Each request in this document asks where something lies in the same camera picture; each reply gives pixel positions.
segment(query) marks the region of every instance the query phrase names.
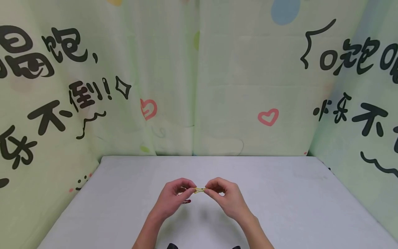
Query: left hand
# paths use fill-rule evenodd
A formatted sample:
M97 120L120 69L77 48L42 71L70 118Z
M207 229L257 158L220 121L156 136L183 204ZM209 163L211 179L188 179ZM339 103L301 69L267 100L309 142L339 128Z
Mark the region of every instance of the left hand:
M195 183L185 178L166 183L149 216L161 221L169 218L196 191L195 188Z

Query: table surface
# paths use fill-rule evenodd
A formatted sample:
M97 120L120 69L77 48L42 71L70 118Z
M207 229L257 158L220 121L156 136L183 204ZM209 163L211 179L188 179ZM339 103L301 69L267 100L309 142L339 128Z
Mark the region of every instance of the table surface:
M397 242L315 157L103 157L39 249L130 249L166 182L236 182L275 249L398 249ZM205 193L163 224L156 248L249 248Z

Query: blue balloon shape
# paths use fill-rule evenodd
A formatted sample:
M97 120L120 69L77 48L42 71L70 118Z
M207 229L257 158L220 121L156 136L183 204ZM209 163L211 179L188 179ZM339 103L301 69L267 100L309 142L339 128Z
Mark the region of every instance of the blue balloon shape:
M286 25L296 19L301 0L274 0L271 8L272 20L278 25Z

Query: pink heart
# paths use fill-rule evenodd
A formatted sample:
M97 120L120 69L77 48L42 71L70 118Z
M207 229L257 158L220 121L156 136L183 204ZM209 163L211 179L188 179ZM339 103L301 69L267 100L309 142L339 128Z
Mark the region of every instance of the pink heart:
M275 115L272 118L271 122L268 122L267 120L263 119L263 116L269 117L269 116L271 116L272 113L275 113ZM271 109L271 110L269 110L267 112L260 112L258 114L257 118L258 118L258 121L262 122L266 126L273 126L273 124L275 124L276 120L278 119L278 116L279 116L278 109L273 108L273 109Z
M158 105L156 105L156 102L154 100L146 100L146 101L143 101L142 99L140 99L140 100L141 100L141 112L142 112L142 115L144 116L145 120L149 120L149 119L153 118L156 115L156 113L158 112ZM148 116L145 116L149 112L149 110L144 111L144 108L147 106L147 104L153 105L153 111Z

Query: wrist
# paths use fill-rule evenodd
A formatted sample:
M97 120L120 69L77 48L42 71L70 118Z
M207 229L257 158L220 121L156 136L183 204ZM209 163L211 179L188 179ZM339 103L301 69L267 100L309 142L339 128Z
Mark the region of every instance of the wrist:
M250 210L243 212L242 215L238 219L236 219L236 222L241 227L253 224L256 221L257 221L257 217L255 217L254 214L252 214L252 212Z
M159 213L154 212L153 210L148 214L148 217L146 218L146 222L159 227L162 226L165 220L165 217L163 217Z

